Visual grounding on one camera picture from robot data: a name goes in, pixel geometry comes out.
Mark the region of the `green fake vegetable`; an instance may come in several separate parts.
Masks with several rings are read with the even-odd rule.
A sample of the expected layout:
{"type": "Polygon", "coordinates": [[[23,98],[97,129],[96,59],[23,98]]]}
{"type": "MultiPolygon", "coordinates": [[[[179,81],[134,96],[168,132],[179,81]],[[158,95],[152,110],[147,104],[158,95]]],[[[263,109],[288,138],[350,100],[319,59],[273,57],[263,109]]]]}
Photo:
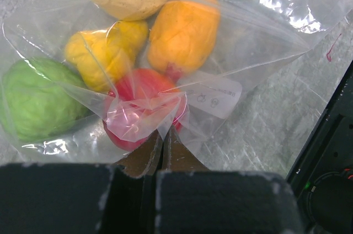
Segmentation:
{"type": "Polygon", "coordinates": [[[45,57],[14,63],[2,77],[1,124],[23,142],[35,142],[67,131],[89,110],[63,88],[83,88],[81,77],[66,65],[45,57]]]}

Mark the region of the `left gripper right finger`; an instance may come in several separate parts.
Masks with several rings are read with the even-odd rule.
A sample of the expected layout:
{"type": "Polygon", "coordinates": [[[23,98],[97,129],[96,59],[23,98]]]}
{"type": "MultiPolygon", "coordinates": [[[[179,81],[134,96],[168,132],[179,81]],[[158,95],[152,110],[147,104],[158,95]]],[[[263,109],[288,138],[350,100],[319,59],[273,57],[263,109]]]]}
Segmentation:
{"type": "Polygon", "coordinates": [[[173,172],[208,171],[208,168],[181,142],[173,125],[163,142],[162,170],[173,172]]]}

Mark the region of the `clear zip top bag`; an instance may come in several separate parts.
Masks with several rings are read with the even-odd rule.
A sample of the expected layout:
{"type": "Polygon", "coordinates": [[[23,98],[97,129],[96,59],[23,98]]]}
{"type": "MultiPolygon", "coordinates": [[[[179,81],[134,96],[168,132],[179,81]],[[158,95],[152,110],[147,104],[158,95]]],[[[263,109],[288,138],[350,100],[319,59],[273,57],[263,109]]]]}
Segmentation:
{"type": "Polygon", "coordinates": [[[26,0],[1,23],[1,135],[28,161],[190,149],[314,48],[352,0],[26,0]]]}

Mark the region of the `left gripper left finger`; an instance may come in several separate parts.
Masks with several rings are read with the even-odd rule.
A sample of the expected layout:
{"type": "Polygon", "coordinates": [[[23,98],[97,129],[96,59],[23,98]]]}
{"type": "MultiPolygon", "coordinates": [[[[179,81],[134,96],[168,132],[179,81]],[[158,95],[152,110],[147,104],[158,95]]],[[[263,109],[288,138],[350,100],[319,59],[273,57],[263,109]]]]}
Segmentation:
{"type": "Polygon", "coordinates": [[[149,172],[153,174],[157,169],[162,148],[163,139],[156,130],[144,143],[120,159],[116,164],[131,178],[141,178],[149,172]]]}

